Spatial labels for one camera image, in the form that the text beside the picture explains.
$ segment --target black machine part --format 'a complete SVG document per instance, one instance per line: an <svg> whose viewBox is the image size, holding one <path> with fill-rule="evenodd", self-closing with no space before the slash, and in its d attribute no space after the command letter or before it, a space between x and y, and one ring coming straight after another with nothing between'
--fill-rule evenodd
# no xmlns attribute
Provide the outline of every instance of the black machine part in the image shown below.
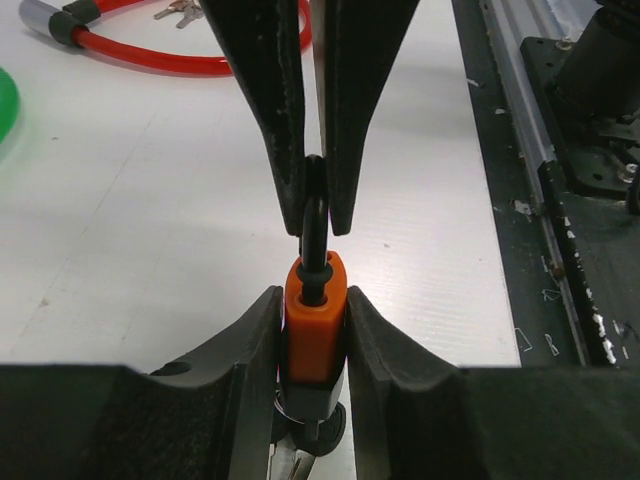
<svg viewBox="0 0 640 480"><path fill-rule="evenodd" d="M262 131L287 232L299 237L308 183L297 1L200 3ZM369 122L417 3L312 2L320 130L335 235L351 231Z"/></svg>
<svg viewBox="0 0 640 480"><path fill-rule="evenodd" d="M557 77L558 94L587 118L640 110L640 27L608 8L591 18Z"/></svg>
<svg viewBox="0 0 640 480"><path fill-rule="evenodd" d="M151 376L1 367L0 478L264 480L281 301L281 289L268 289L231 327ZM357 287L348 302L359 479L640 472L637 370L457 369Z"/></svg>
<svg viewBox="0 0 640 480"><path fill-rule="evenodd" d="M640 218L625 202L570 192L558 162L539 176L591 365L640 365Z"/></svg>
<svg viewBox="0 0 640 480"><path fill-rule="evenodd" d="M623 200L631 180L628 165L635 167L640 160L640 121L630 116L625 120L587 113L595 108L593 104L578 107L560 93L558 78L565 75L572 49L579 44L569 43L569 50L562 50L557 47L558 40L526 38L521 52L569 188L579 195ZM584 77L583 72L574 81Z"/></svg>

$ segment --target orange padlock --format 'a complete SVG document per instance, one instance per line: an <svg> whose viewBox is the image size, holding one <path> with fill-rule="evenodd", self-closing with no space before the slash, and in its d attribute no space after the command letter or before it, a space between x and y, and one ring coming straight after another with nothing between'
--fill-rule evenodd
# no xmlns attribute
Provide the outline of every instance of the orange padlock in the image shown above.
<svg viewBox="0 0 640 480"><path fill-rule="evenodd" d="M325 284L325 302L318 307L302 303L302 281L293 264L285 286L285 328L287 329L288 377L294 383L318 384L331 381L340 356L339 341L347 304L347 272L336 252L328 252L333 274Z"/></svg>

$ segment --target black mount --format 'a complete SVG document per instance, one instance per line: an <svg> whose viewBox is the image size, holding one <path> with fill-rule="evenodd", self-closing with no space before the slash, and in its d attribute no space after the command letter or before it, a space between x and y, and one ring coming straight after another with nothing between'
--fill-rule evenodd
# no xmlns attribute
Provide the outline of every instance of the black mount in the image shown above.
<svg viewBox="0 0 640 480"><path fill-rule="evenodd" d="M638 365L640 10L599 3L578 42L527 38L521 52L558 160L538 174L579 348L592 365Z"/></svg>
<svg viewBox="0 0 640 480"><path fill-rule="evenodd" d="M281 302L271 287L240 320L151 376L1 367L0 477L264 480ZM608 480L640 471L635 370L458 369L382 318L357 287L347 330L360 479Z"/></svg>

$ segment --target white surface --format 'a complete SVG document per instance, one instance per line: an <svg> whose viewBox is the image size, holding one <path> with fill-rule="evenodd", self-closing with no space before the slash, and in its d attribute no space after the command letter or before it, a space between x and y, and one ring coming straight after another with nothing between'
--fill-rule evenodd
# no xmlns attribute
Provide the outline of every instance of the white surface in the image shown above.
<svg viewBox="0 0 640 480"><path fill-rule="evenodd" d="M204 20L177 31L150 20L164 2L150 3L94 30L218 53ZM235 320L294 260L258 128L233 79L70 53L29 34L17 5L0 3L0 65L24 100L0 147L0 361L149 371ZM310 53L304 68L314 152ZM331 247L350 283L434 353L518 365L447 0L418 8L371 125L352 234ZM351 450L346 438L314 477L354 478Z"/></svg>

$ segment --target black cylinder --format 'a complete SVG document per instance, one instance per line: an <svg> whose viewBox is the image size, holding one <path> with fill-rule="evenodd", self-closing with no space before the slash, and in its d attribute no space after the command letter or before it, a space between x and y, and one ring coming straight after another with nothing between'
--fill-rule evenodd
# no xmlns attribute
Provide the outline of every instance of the black cylinder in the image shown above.
<svg viewBox="0 0 640 480"><path fill-rule="evenodd" d="M559 96L585 115L634 116L640 110L640 28L598 10L556 78Z"/></svg>

